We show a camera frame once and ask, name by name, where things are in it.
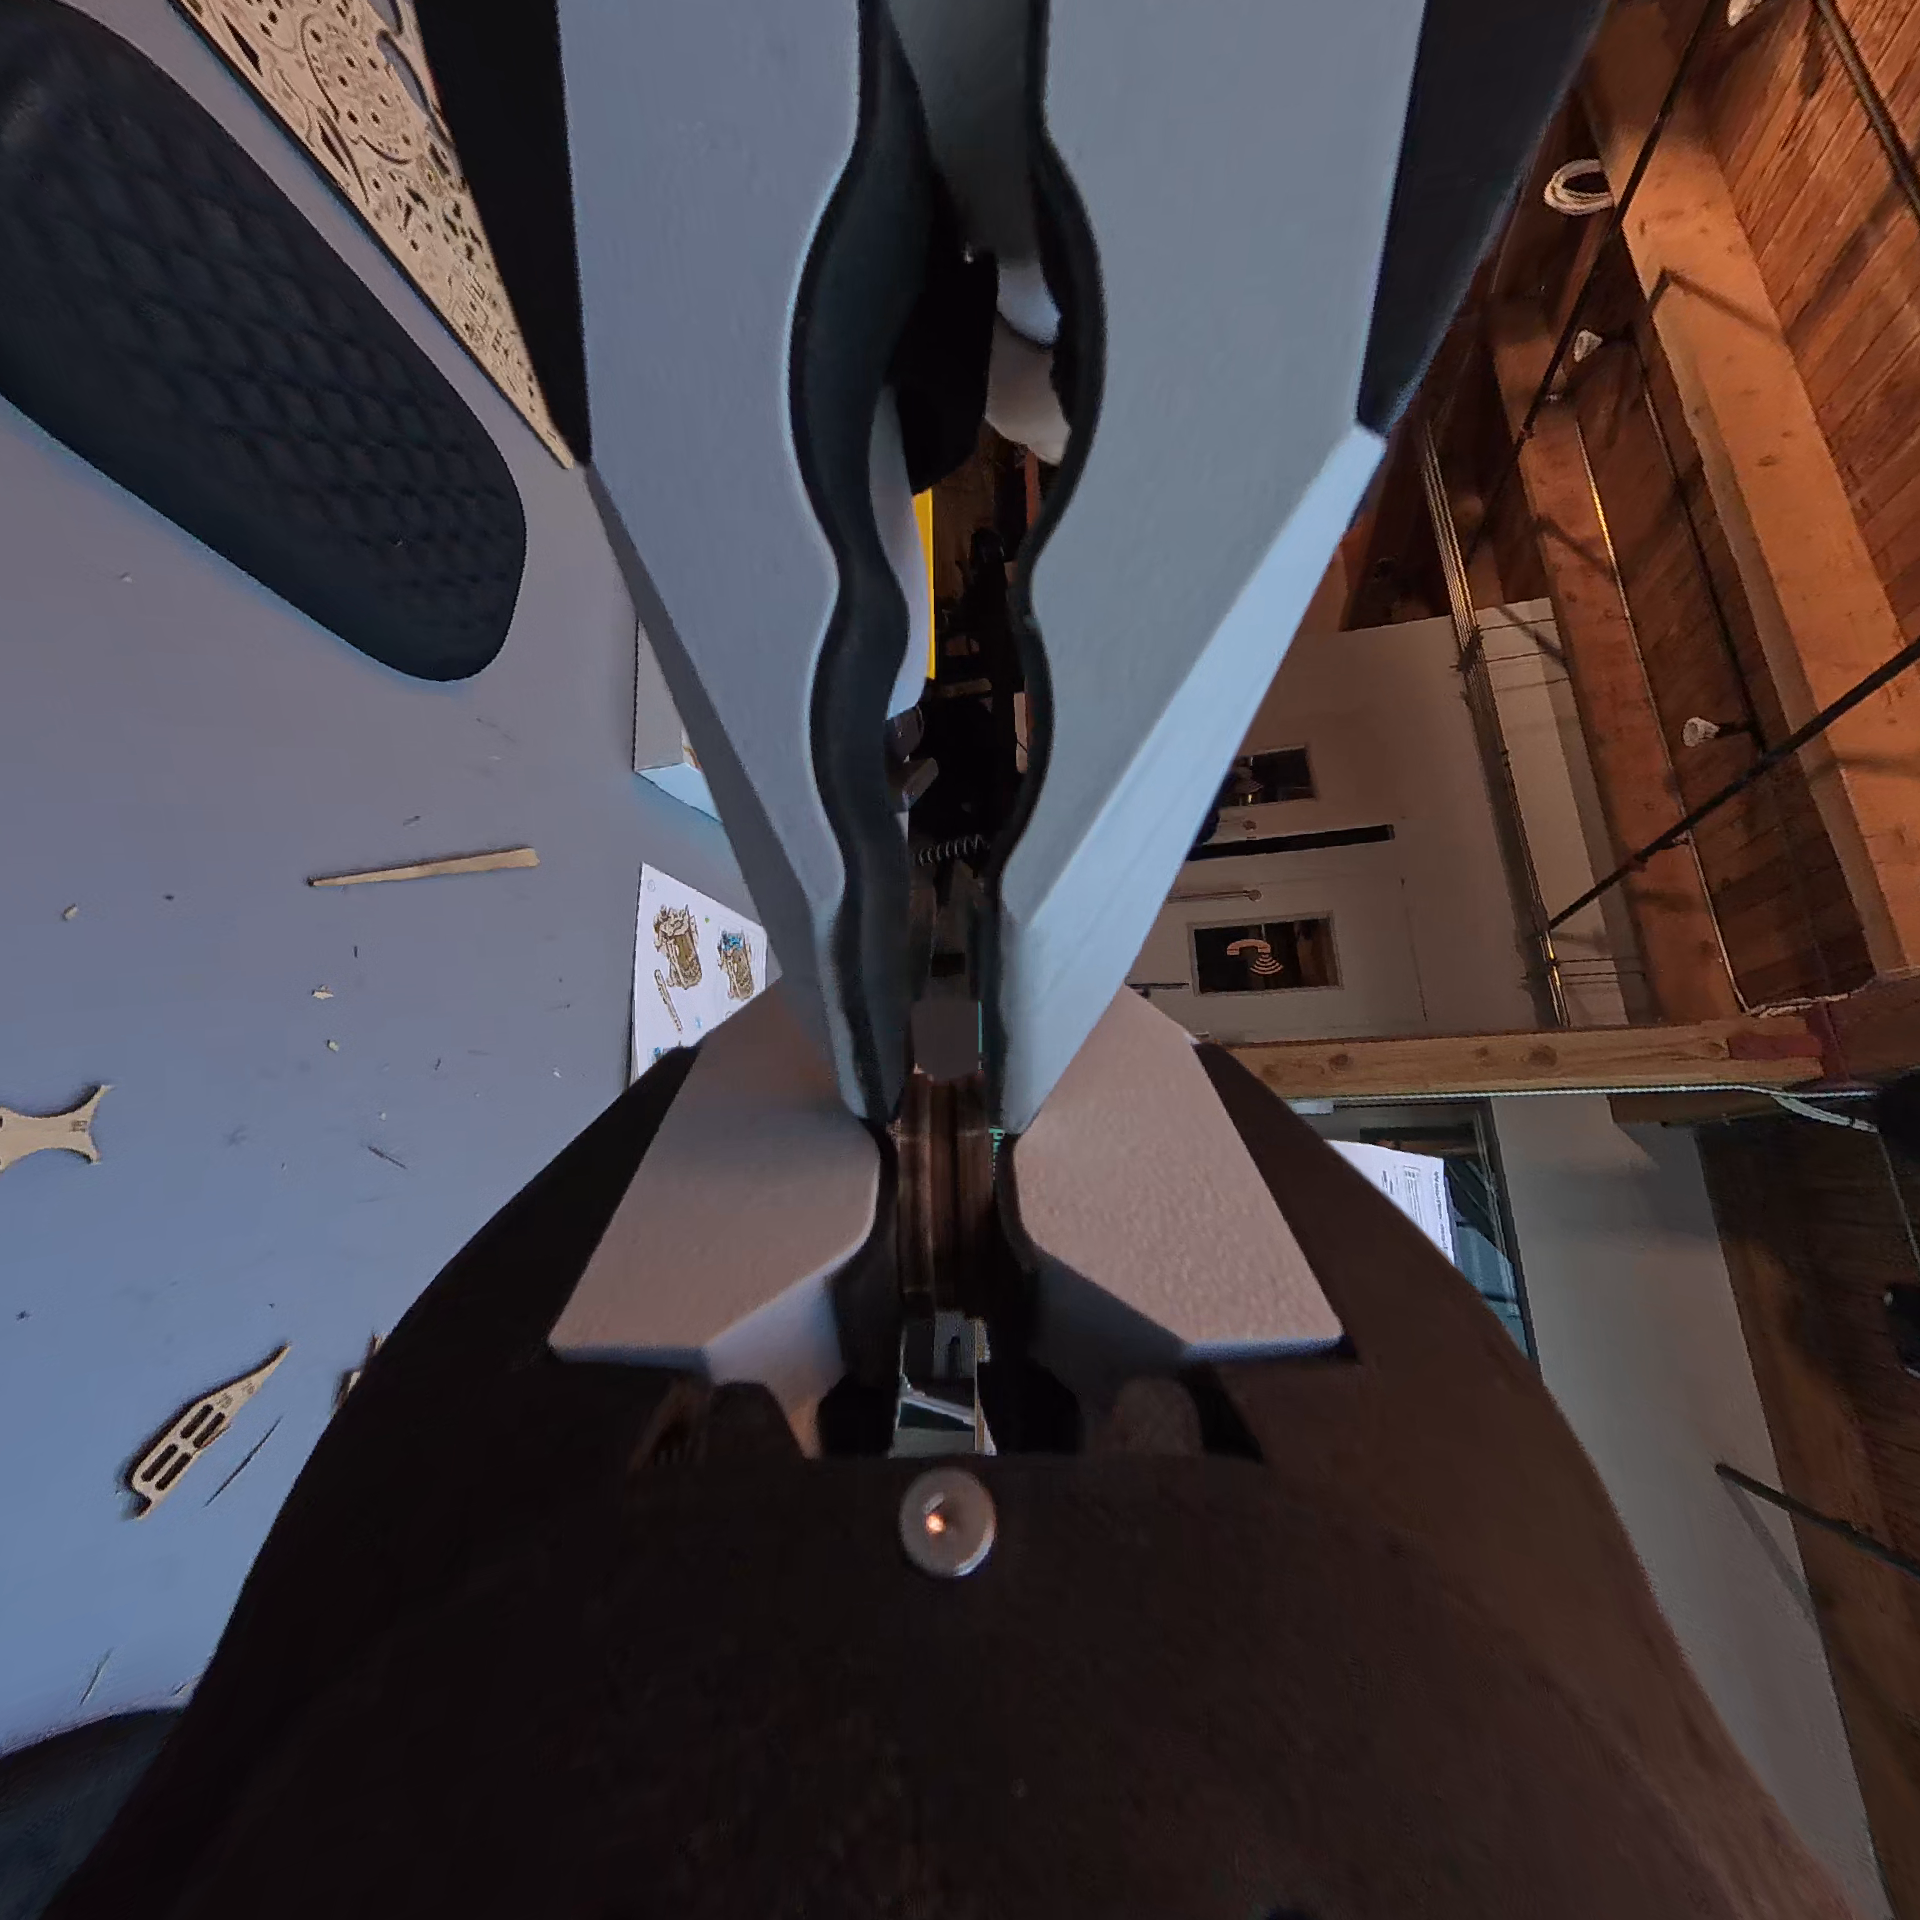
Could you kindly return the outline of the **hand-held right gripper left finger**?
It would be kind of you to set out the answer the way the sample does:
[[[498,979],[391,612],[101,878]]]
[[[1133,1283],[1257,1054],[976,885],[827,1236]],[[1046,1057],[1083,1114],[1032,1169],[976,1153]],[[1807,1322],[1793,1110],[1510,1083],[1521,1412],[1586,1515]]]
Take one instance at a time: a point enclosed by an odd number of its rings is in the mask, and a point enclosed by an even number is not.
[[[848,1369],[832,1277],[878,1204],[875,1138],[775,982],[694,1051],[550,1346],[763,1385],[816,1417]]]

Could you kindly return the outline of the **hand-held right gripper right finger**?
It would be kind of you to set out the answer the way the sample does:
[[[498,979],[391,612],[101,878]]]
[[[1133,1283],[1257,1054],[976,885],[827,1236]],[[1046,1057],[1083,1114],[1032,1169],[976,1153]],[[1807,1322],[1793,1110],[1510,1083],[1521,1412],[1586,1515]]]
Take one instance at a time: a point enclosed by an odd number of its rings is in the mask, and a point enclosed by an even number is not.
[[[1043,1365],[1194,1365],[1342,1340],[1194,1036],[1121,990],[1014,1145]]]

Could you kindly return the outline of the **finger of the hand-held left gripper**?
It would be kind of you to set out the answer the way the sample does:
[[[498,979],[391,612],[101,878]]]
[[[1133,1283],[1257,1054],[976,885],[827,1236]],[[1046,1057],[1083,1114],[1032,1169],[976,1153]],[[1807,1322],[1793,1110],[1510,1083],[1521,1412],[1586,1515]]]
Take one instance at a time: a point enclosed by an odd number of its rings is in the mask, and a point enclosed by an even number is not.
[[[1383,453],[1360,370],[1423,5],[1047,5],[1082,373],[1025,565],[1039,796],[1000,878],[997,1114],[1135,964]]]
[[[874,429],[922,272],[886,5],[561,5],[591,491],[843,1105],[906,1080]]]

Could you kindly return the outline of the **small wooden wheel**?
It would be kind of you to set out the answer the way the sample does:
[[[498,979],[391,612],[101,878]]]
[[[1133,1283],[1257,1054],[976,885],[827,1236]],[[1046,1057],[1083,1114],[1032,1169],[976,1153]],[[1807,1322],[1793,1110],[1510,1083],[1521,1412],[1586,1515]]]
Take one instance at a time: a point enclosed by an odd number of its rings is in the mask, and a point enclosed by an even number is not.
[[[985,1080],[914,1067],[895,1123],[903,1314],[982,1314],[997,1229],[995,1133]]]

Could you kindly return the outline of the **white cardboard box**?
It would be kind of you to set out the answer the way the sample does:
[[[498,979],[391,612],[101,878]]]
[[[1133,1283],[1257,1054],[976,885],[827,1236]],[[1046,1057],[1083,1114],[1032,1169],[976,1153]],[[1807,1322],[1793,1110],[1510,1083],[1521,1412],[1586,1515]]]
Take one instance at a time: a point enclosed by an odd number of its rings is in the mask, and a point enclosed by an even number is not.
[[[718,822],[711,786],[641,621],[634,654],[631,768],[638,780]]]

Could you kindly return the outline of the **white printed sheet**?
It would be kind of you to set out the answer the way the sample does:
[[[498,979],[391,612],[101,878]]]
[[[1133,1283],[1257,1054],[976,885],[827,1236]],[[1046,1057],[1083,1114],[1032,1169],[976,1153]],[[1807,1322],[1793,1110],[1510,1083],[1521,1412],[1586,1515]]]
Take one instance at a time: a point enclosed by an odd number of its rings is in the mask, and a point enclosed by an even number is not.
[[[1330,1145],[1369,1186],[1379,1189],[1397,1211],[1419,1228],[1445,1259],[1457,1265],[1457,1221],[1445,1160],[1382,1142],[1330,1140]]]

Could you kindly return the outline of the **white instruction booklet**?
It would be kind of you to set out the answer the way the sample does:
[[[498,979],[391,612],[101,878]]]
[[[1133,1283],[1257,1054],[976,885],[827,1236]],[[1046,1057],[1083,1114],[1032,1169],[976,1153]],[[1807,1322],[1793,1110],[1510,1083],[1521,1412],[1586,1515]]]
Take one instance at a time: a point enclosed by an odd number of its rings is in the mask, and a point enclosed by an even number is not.
[[[641,867],[631,972],[631,1082],[669,1051],[699,1046],[759,997],[773,974],[751,917]]]

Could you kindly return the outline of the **plywood parts sheet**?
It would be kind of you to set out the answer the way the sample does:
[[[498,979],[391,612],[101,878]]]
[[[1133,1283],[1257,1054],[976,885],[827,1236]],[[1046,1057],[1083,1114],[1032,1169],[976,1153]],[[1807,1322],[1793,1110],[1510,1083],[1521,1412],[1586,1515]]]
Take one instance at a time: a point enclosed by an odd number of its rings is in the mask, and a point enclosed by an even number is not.
[[[464,177],[411,2],[179,2],[533,429],[575,466]]]

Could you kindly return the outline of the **thin wooden stick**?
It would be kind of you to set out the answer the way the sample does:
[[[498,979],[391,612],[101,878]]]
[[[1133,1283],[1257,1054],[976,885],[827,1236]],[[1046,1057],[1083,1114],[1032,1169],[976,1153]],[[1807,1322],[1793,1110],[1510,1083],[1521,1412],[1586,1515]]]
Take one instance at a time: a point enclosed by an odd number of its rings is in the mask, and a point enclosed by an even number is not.
[[[304,885],[317,891],[327,891],[389,883],[470,878],[485,874],[526,874],[536,872],[538,867],[539,853],[536,849],[495,849],[470,854],[437,854],[371,872],[326,874],[310,878]]]

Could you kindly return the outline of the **slotted wooden scrap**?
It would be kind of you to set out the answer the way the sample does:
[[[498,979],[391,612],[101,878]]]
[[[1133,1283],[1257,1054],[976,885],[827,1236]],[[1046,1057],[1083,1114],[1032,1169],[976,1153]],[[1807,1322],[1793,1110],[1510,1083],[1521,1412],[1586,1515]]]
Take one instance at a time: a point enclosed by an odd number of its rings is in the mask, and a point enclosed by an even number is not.
[[[207,1388],[154,1434],[123,1474],[136,1521],[147,1521],[168,1505],[181,1478],[194,1470],[230,1432],[234,1417],[272,1380],[291,1352],[294,1346],[283,1342],[255,1369]]]

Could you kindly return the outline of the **star-shaped wooden scrap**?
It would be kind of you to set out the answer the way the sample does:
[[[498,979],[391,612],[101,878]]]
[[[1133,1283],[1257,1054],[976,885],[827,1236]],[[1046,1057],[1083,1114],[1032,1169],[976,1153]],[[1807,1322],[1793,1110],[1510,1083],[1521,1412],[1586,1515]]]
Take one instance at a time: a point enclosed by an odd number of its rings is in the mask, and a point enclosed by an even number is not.
[[[99,1106],[113,1086],[96,1086],[78,1105],[59,1114],[29,1114],[2,1105],[2,1173],[37,1155],[73,1155],[85,1163],[101,1163],[104,1149],[91,1137]]]

